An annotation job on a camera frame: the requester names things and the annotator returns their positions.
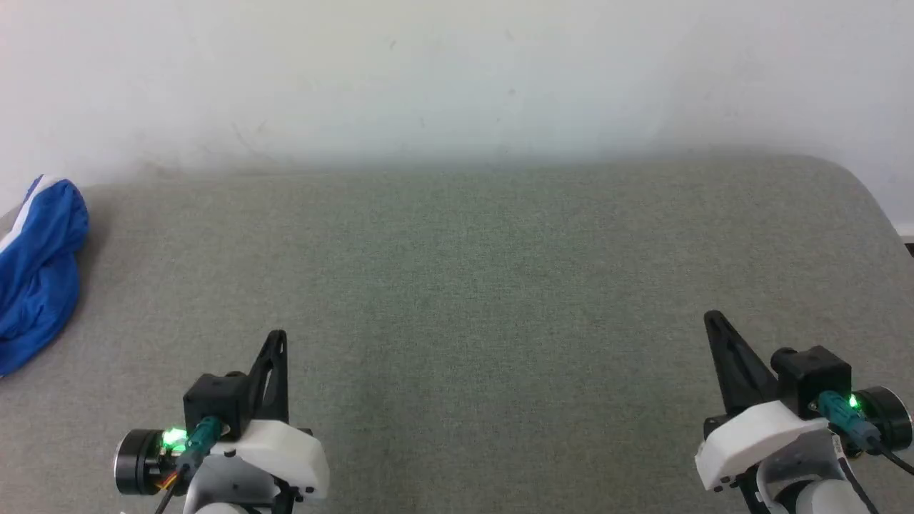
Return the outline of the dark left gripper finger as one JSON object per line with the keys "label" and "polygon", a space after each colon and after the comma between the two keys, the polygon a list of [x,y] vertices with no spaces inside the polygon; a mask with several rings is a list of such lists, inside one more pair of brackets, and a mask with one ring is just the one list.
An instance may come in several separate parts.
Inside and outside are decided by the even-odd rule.
{"label": "dark left gripper finger", "polygon": [[249,420],[288,423],[287,334],[272,330],[248,372]]}

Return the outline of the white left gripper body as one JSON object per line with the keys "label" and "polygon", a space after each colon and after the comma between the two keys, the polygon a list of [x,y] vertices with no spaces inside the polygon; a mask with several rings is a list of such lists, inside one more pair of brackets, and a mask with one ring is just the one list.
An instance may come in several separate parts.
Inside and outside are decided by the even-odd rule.
{"label": "white left gripper body", "polygon": [[291,510],[324,500],[331,476],[322,443],[279,420],[252,420],[218,442],[187,488],[189,510]]}

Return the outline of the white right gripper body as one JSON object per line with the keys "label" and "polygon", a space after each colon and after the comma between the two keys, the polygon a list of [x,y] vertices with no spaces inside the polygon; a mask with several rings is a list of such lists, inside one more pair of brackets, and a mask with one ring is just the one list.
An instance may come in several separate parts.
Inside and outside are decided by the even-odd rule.
{"label": "white right gripper body", "polygon": [[841,441],[826,418],[800,419],[781,401],[749,407],[712,428],[695,454],[703,488],[722,491],[747,478],[750,493],[803,476],[841,478]]}

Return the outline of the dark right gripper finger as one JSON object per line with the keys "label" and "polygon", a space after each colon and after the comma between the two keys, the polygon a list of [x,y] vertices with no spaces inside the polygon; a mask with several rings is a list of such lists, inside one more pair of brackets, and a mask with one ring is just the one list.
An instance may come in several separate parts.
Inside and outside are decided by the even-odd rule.
{"label": "dark right gripper finger", "polygon": [[706,312],[704,324],[725,416],[776,400],[777,378],[723,313]]}

